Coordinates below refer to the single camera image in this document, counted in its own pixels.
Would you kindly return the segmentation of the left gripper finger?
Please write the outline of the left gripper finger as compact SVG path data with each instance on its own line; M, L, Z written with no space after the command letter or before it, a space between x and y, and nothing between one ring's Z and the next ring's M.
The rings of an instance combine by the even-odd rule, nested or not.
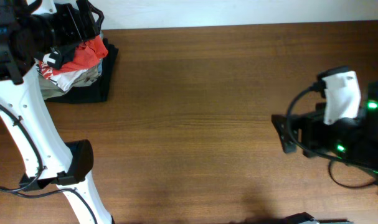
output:
M82 40L94 39L100 35L100 10L88 0L76 0L79 19L78 30Z
M101 10L87 1L88 12L86 13L87 30L101 31L105 16Z

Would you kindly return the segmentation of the dark green t-shirt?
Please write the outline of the dark green t-shirt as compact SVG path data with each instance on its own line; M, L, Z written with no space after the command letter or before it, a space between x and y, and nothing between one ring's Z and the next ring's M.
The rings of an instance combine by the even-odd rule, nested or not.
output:
M47 54L36 52L34 54L34 63L38 65L39 61L41 61L50 65L52 68L59 70L63 64L73 60L75 48L81 43L84 42L52 48Z

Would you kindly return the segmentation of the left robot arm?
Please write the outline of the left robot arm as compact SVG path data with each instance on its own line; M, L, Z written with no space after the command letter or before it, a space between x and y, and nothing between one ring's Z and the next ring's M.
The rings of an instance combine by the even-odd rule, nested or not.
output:
M66 196L80 223L113 223L92 176L86 139L64 142L47 110L39 64L59 69L64 52L99 36L104 16L88 1L0 1L0 117L24 161L19 186L9 193L45 197L47 185Z

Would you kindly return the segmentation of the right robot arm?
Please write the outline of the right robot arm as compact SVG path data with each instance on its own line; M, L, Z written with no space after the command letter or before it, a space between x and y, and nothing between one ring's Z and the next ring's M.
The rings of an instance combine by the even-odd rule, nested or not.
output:
M318 81L294 97L285 114L272 115L283 152L289 154L301 148L307 158L327 159L329 170L335 162L357 167L373 178L363 187L378 186L378 82L369 85L366 104L356 107L354 118L325 121L330 100L318 103L315 111L292 113L306 94L325 93L327 89L326 81Z

